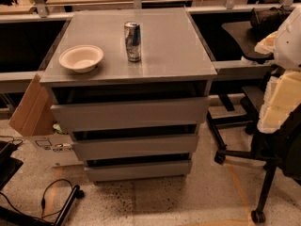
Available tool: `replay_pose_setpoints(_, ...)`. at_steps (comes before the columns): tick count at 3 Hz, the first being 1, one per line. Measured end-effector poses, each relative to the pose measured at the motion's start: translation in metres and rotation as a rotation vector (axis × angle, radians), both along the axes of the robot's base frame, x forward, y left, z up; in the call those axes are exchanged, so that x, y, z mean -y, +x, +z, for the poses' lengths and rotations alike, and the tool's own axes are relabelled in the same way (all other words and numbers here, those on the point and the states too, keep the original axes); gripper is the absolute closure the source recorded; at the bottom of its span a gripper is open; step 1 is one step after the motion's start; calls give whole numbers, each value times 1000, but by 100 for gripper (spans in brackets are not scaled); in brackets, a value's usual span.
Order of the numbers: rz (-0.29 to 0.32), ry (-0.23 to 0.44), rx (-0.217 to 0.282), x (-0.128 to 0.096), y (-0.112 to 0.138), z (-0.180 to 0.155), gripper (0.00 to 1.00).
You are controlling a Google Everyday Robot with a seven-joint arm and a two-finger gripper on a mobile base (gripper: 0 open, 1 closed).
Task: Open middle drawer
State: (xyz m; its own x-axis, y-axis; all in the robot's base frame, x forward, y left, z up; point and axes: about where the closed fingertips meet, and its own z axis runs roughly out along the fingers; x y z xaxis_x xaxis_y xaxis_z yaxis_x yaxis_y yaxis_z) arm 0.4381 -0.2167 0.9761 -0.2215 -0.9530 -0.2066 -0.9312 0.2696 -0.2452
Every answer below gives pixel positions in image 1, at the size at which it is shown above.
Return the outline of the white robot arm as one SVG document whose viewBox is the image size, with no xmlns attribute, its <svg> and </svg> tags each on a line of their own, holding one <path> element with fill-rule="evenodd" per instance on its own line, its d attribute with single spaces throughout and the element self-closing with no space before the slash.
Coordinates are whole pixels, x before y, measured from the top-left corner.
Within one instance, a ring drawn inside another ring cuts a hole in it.
<svg viewBox="0 0 301 226">
<path fill-rule="evenodd" d="M 301 104 L 301 8 L 295 8 L 279 29 L 257 43 L 255 51 L 271 52 L 284 73 L 267 82 L 257 128 L 275 133 Z"/>
</svg>

